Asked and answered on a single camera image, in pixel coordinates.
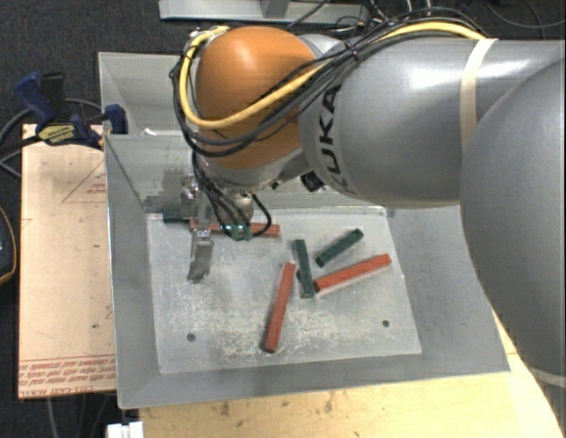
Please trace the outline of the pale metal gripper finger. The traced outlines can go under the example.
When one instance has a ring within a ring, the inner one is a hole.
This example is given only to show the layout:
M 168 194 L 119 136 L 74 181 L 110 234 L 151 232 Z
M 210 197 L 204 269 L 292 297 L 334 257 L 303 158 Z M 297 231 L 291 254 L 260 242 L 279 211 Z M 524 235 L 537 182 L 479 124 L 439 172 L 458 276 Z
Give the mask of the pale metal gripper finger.
M 209 230 L 202 230 L 198 232 L 199 279 L 203 279 L 210 272 L 214 246 L 215 242 L 213 241 L 211 232 Z
M 187 280 L 192 283 L 199 283 L 204 277 L 202 268 L 203 246 L 204 238 L 200 236 L 197 230 L 193 230 L 191 236 L 190 263 L 187 275 Z

